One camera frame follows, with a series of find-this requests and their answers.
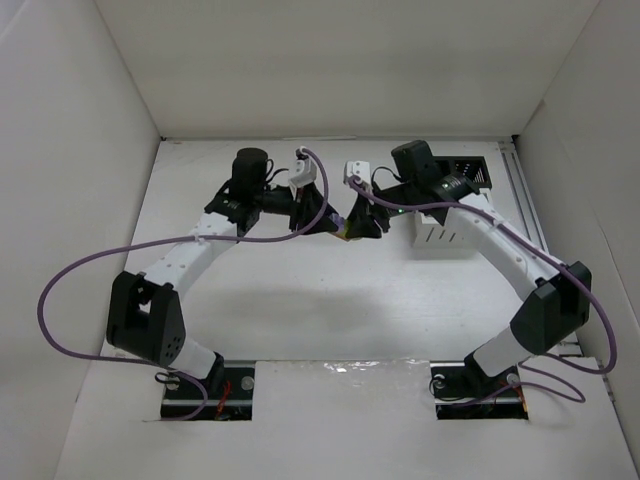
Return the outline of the orange green lego stack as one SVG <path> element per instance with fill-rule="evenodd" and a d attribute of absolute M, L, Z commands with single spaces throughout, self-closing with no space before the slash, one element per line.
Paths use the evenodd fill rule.
<path fill-rule="evenodd" d="M 329 219 L 336 227 L 336 230 L 331 232 L 331 235 L 343 241 L 349 241 L 349 238 L 347 236 L 349 228 L 348 220 L 340 216 L 339 214 L 331 214 Z"/>

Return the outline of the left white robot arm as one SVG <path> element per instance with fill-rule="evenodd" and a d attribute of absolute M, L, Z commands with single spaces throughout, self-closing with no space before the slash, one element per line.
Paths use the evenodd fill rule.
<path fill-rule="evenodd" d="M 288 170 L 288 183 L 273 186 L 273 162 L 266 151 L 240 149 L 231 177 L 205 206 L 186 241 L 177 242 L 139 273 L 121 272 L 113 281 L 106 328 L 107 342 L 139 360 L 180 371 L 214 392 L 224 379 L 221 354 L 188 336 L 181 302 L 213 262 L 248 240 L 261 214 L 283 215 L 293 233 L 335 233 L 338 225 L 327 189 L 316 179 L 326 170 L 301 147 Z"/>

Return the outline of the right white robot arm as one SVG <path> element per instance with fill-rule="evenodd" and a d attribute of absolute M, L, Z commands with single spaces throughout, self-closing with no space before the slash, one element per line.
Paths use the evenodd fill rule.
<path fill-rule="evenodd" d="M 378 186 L 369 163 L 346 163 L 344 182 L 357 191 L 348 232 L 378 238 L 392 217 L 417 211 L 461 235 L 509 282 L 522 301 L 509 325 L 442 378 L 454 399 L 488 396 L 513 367 L 547 354 L 588 321 L 591 272 L 537 249 L 494 210 L 456 160 L 434 155 L 426 141 L 405 143 L 391 156 L 397 183 L 388 188 Z"/>

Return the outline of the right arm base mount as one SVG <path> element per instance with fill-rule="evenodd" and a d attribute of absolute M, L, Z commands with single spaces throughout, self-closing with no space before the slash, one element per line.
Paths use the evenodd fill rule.
<path fill-rule="evenodd" d="M 463 362 L 432 362 L 428 389 L 438 420 L 527 420 L 515 366 L 497 377 L 475 377 Z"/>

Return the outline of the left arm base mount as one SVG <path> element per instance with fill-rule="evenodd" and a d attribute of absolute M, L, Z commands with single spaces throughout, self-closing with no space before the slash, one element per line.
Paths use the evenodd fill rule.
<path fill-rule="evenodd" d="M 155 375 L 164 387 L 160 405 L 162 420 L 188 421 L 250 421 L 253 414 L 255 386 L 254 362 L 232 361 L 225 365 L 221 385 L 207 394 L 203 404 L 202 392 L 192 382 L 165 371 Z"/>

